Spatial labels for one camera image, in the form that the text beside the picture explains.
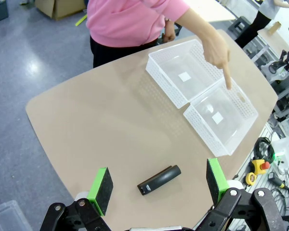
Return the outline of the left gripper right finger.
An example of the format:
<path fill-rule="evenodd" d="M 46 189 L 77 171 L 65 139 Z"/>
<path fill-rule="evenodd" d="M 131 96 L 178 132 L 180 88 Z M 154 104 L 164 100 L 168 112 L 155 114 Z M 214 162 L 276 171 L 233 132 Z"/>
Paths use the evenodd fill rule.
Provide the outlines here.
<path fill-rule="evenodd" d="M 207 160 L 206 180 L 213 209 L 198 224 L 197 231 L 225 231 L 234 219 L 244 220 L 251 231 L 283 231 L 282 216 L 267 188 L 230 187 L 217 158 Z"/>

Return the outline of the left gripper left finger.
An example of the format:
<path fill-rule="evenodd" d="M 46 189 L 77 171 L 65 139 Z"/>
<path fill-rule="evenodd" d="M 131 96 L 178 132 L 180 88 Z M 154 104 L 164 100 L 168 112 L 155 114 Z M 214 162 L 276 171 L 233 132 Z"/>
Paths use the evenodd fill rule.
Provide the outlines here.
<path fill-rule="evenodd" d="M 103 220 L 113 181 L 106 167 L 100 168 L 86 197 L 66 206 L 53 203 L 49 206 L 41 225 L 41 231 L 109 231 Z"/>

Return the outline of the person's right hand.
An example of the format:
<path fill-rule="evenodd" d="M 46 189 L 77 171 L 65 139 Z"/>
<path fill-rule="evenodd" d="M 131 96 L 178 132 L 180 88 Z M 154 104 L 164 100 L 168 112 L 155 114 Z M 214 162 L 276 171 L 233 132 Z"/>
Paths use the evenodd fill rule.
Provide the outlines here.
<path fill-rule="evenodd" d="M 232 88 L 231 75 L 229 69 L 230 51 L 223 37 L 214 32 L 206 38 L 201 39 L 205 60 L 213 66 L 223 71 L 226 88 Z"/>

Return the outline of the person's left hand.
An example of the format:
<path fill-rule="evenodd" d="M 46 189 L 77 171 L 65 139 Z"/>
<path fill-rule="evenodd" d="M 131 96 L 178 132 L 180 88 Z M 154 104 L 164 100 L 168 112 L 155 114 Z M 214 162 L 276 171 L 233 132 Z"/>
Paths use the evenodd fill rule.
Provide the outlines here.
<path fill-rule="evenodd" d="M 175 40 L 176 34 L 175 34 L 174 22 L 172 21 L 165 22 L 165 30 L 164 30 L 164 34 L 162 38 L 163 38 L 164 43 Z"/>

